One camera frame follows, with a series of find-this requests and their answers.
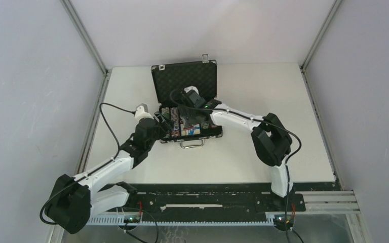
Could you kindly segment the blue playing card box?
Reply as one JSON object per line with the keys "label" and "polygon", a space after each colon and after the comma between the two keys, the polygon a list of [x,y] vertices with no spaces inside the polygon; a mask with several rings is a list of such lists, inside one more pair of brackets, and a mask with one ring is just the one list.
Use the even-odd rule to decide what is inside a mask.
{"label": "blue playing card box", "polygon": [[194,136],[201,133],[201,128],[199,124],[187,128],[184,125],[181,125],[180,130],[181,130],[181,136]]}

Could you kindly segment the black aluminium poker case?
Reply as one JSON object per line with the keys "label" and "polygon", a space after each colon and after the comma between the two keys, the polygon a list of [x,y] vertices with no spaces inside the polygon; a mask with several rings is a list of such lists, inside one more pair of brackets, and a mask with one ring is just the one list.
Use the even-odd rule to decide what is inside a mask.
{"label": "black aluminium poker case", "polygon": [[159,113],[171,124],[162,144],[199,140],[202,147],[206,139],[222,137],[222,127],[206,112],[217,96],[217,65],[203,54],[200,61],[151,67]]}

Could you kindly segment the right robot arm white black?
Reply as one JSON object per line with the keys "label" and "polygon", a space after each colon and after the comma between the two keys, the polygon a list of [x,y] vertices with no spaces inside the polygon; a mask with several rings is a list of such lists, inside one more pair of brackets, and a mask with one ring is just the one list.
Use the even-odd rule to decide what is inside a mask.
{"label": "right robot arm white black", "polygon": [[233,109],[216,99],[207,101],[193,86],[173,90],[170,100],[187,113],[186,121],[190,124],[209,123],[249,133],[257,157],[269,167],[271,192],[274,194],[273,206],[284,211],[292,205],[290,192],[293,182],[288,160],[295,155],[291,150],[292,139],[300,139],[285,129],[275,114],[252,115]]}

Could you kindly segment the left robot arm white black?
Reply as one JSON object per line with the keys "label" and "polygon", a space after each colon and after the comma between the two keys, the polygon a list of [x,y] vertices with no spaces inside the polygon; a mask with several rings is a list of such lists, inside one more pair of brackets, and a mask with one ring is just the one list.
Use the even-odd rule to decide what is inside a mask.
{"label": "left robot arm white black", "polygon": [[112,179],[128,172],[144,161],[157,140],[163,139],[173,130],[173,122],[159,112],[136,117],[135,131],[118,146],[116,155],[83,173],[60,176],[49,199],[40,210],[40,219],[51,219],[71,234],[79,232],[91,217],[109,209],[122,207],[134,210],[138,197],[122,186],[106,188]]}

